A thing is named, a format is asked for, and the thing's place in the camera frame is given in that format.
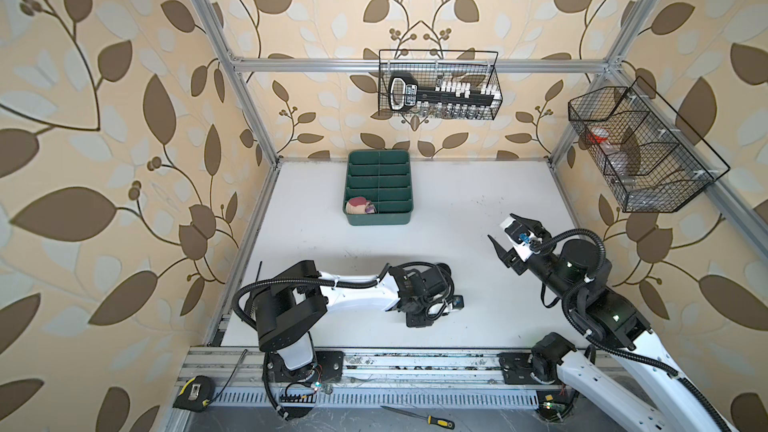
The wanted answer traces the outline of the beige sock maroon purple stripes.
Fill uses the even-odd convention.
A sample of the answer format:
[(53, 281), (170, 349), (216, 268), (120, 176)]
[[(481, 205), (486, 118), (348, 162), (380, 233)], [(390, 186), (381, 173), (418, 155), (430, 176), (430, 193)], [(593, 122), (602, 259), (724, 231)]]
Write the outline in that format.
[(362, 196), (348, 199), (344, 210), (347, 215), (370, 215), (377, 212), (375, 204)]

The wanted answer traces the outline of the green plastic divided tray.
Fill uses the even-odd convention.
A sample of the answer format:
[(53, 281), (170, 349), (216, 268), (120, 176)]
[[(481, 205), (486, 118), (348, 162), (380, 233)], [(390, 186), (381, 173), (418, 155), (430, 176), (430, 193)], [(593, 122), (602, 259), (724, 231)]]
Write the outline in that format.
[[(347, 215), (348, 199), (362, 196), (377, 212)], [(357, 150), (347, 160), (342, 211), (352, 226), (399, 226), (414, 210), (410, 155), (405, 150)]]

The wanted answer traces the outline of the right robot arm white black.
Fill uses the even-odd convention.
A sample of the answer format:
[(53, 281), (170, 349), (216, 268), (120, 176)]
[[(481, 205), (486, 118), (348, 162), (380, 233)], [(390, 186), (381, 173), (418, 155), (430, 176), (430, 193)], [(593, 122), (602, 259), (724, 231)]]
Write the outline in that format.
[(504, 266), (532, 273), (550, 307), (589, 344), (579, 350), (551, 332), (515, 365), (542, 385), (562, 384), (586, 397), (627, 431), (732, 431), (732, 425), (679, 370), (650, 322), (611, 290), (611, 263), (602, 238), (583, 228), (553, 235), (533, 219), (510, 215), (501, 223), (511, 247), (495, 243)]

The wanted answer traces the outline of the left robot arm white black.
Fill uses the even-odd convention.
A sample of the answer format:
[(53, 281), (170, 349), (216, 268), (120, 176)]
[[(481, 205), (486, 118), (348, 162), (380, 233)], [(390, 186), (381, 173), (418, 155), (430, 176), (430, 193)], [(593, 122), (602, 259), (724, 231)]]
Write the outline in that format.
[(311, 329), (329, 312), (397, 312), (405, 315), (408, 328), (426, 328), (464, 306), (450, 267), (424, 261), (386, 264), (374, 275), (343, 276), (303, 260), (273, 278), (241, 287), (231, 300), (233, 314), (257, 333), (267, 362), (280, 360), (288, 374), (319, 364)]

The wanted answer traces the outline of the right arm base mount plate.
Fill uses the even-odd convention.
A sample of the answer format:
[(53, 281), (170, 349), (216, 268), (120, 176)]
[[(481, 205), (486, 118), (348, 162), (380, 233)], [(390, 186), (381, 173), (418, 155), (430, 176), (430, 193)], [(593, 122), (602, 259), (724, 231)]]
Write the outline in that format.
[(505, 385), (555, 387), (562, 384), (556, 374), (551, 378), (538, 378), (529, 351), (502, 352), (498, 355), (498, 363)]

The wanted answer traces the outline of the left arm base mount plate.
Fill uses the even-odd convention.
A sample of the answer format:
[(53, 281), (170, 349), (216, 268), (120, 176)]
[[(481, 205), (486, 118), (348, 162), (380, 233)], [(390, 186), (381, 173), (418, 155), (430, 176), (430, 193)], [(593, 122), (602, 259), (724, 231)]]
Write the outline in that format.
[(314, 352), (310, 362), (290, 370), (276, 353), (265, 359), (264, 372), (270, 381), (277, 383), (319, 381), (321, 384), (338, 383), (343, 374), (345, 354), (340, 350)]

